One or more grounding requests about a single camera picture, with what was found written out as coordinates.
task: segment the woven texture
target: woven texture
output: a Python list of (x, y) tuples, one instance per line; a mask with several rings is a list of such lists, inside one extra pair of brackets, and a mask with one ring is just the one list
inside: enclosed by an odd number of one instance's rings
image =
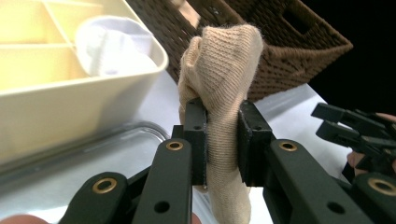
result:
[(201, 19), (195, 29), (171, 1), (128, 0), (165, 48), (167, 72), (178, 82), (180, 59), (190, 40), (210, 26), (249, 23), (262, 31), (262, 52), (248, 99), (307, 83), (353, 48), (352, 44), (300, 0), (188, 0)]

